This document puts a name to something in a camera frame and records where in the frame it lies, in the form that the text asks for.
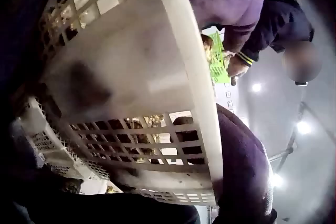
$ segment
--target person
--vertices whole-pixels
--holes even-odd
[[[312,44],[314,29],[295,0],[265,0],[257,26],[241,51],[230,58],[228,76],[242,76],[270,46],[283,52],[283,65],[298,86],[307,85],[321,70]]]
[[[256,26],[264,0],[189,0],[200,30],[225,28],[223,47],[238,52]]]

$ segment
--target dark jacket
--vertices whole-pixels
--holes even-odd
[[[264,0],[257,26],[237,55],[250,66],[267,46],[276,52],[293,41],[312,41],[314,29],[295,0]]]

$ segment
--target green plastic crate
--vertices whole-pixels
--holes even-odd
[[[226,72],[227,62],[223,60],[223,44],[218,32],[209,35],[213,40],[211,62],[209,65],[211,78],[215,83],[230,83],[230,78]]]

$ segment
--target dark clothing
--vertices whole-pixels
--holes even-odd
[[[241,49],[240,58],[250,66],[267,46],[282,52],[293,41],[312,41],[314,29],[295,0],[264,0],[257,26]]]
[[[272,170],[262,143],[233,113],[217,104],[222,139],[223,194],[214,223],[274,223]]]

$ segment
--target lavender knit fabric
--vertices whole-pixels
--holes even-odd
[[[225,27],[223,46],[238,52],[258,23],[264,0],[190,0],[198,27]]]

